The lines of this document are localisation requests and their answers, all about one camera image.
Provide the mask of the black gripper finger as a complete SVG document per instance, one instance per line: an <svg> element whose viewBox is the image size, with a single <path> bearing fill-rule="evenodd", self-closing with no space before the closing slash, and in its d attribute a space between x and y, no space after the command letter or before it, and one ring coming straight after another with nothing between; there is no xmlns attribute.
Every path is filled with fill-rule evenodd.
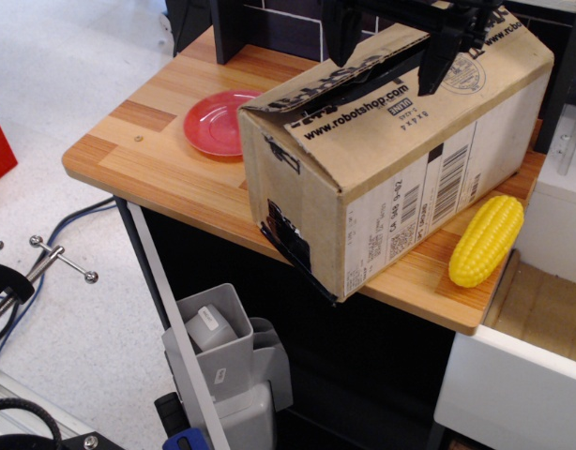
<svg viewBox="0 0 576 450"><path fill-rule="evenodd" d="M355 1L324 0L321 22L329 59L343 67L353 54L362 31L362 12Z"/></svg>
<svg viewBox="0 0 576 450"><path fill-rule="evenodd" d="M418 71L418 95L433 95L459 53L462 36L451 28L430 34Z"/></svg>

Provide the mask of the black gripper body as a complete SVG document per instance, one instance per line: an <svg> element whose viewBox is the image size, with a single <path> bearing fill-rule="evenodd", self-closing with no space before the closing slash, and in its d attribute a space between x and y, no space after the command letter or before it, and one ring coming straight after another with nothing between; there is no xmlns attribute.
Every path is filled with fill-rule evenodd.
<svg viewBox="0 0 576 450"><path fill-rule="evenodd" d="M447 1L446 7L421 1L354 1L353 7L391 22L445 37L462 39L462 47L482 47L502 1Z"/></svg>

